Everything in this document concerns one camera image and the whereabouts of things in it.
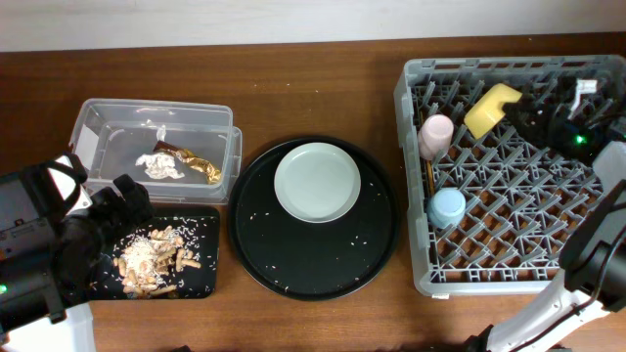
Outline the yellow bowl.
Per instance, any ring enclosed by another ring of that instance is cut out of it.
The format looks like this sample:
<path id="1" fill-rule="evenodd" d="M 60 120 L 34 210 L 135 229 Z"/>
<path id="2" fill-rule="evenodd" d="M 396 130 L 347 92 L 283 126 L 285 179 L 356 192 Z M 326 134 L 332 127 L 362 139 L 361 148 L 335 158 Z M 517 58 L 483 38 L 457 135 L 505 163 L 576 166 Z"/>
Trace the yellow bowl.
<path id="1" fill-rule="evenodd" d="M 517 103 L 521 97 L 521 92 L 503 83 L 490 88 L 464 118 L 473 138 L 480 139 L 490 132 L 504 118 L 504 104 Z"/>

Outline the white tissue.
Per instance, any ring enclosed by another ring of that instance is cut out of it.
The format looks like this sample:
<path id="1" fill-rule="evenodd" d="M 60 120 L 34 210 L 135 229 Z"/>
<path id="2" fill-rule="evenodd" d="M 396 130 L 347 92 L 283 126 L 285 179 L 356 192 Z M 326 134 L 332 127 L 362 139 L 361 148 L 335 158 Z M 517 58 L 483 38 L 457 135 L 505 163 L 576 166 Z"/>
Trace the white tissue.
<path id="1" fill-rule="evenodd" d="M 162 125 L 156 131 L 156 140 L 165 142 L 166 127 Z M 136 166 L 144 166 L 144 172 L 153 180 L 171 178 L 179 180 L 185 174 L 176 168 L 178 159 L 171 154 L 152 151 L 150 154 L 142 154 L 136 161 Z"/>

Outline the gold snack wrapper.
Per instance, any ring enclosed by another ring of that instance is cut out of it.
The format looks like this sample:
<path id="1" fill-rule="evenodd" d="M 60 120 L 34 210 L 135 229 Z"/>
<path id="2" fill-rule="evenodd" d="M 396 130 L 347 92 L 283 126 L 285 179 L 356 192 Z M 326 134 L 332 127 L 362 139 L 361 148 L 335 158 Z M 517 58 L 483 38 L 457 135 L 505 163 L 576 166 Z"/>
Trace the gold snack wrapper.
<path id="1" fill-rule="evenodd" d="M 171 154 L 188 167 L 202 173 L 209 185 L 214 185 L 222 181 L 222 173 L 218 168 L 216 168 L 208 160 L 197 156 L 188 149 L 179 148 L 166 142 L 158 141 L 154 147 L 154 152 Z"/>

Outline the pink cup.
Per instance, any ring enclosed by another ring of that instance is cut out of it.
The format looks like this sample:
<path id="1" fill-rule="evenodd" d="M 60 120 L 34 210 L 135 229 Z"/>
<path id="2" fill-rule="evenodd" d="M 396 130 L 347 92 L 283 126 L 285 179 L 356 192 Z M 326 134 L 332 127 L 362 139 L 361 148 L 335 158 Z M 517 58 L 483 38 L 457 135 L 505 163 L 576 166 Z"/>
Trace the pink cup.
<path id="1" fill-rule="evenodd" d="M 418 147 L 420 157 L 433 160 L 440 152 L 447 152 L 450 148 L 454 124 L 443 114 L 428 117 L 418 132 Z"/>

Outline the wooden chopstick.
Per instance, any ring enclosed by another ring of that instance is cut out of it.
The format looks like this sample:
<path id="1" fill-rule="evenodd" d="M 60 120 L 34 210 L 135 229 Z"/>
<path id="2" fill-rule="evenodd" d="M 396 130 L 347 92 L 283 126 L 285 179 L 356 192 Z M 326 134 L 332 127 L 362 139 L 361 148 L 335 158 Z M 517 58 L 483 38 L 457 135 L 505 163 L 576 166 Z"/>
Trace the wooden chopstick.
<path id="1" fill-rule="evenodd" d="M 432 197 L 435 194 L 435 184 L 430 160 L 425 161 L 425 174 L 427 179 L 428 194 Z"/>

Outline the blue cup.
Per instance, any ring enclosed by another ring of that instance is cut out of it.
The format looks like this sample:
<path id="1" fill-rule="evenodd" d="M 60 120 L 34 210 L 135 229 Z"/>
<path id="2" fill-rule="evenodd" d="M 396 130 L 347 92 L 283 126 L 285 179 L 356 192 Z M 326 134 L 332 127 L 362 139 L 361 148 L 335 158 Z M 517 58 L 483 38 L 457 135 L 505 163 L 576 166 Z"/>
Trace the blue cup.
<path id="1" fill-rule="evenodd" d="M 437 229 L 458 226 L 465 216 L 466 198 L 455 188 L 437 191 L 428 201 L 426 215 L 429 223 Z"/>

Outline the light grey plate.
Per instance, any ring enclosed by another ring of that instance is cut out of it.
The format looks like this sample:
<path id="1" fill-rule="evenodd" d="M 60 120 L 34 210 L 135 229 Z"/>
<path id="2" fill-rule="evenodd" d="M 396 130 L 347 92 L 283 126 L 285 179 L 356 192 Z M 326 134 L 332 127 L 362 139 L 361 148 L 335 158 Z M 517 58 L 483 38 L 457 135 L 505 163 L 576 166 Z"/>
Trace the light grey plate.
<path id="1" fill-rule="evenodd" d="M 289 151 L 274 176 L 279 204 L 292 217 L 313 224 L 345 215 L 361 191 L 356 161 L 344 149 L 310 142 Z"/>

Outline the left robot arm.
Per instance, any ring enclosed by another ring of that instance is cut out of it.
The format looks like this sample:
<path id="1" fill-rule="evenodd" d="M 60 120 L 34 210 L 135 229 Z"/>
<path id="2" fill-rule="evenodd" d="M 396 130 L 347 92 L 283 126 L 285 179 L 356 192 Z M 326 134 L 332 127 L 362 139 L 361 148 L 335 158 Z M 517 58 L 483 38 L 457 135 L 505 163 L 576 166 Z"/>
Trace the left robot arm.
<path id="1" fill-rule="evenodd" d="M 56 324 L 87 302 L 103 250 L 151 219 L 144 186 L 128 175 L 75 209 L 86 174 L 47 161 L 1 178 L 1 339 L 41 318 Z"/>

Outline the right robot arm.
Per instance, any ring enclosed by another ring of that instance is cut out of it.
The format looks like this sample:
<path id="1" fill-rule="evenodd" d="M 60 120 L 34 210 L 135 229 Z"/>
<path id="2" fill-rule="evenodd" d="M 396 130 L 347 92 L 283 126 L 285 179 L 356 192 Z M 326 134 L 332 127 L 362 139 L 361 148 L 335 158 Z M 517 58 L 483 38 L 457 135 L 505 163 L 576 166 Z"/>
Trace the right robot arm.
<path id="1" fill-rule="evenodd" d="M 506 118 L 528 142 L 555 148 L 579 161 L 593 161 L 625 143 L 615 129 L 625 109 L 586 121 L 576 117 L 585 95 L 598 91 L 595 79 L 567 79 L 557 99 L 545 105 L 498 83 L 466 114 L 475 137 Z M 548 351 L 596 319 L 625 307 L 625 182 L 619 180 L 563 246 L 559 271 L 550 283 L 509 320 L 469 337 L 466 351 Z"/>

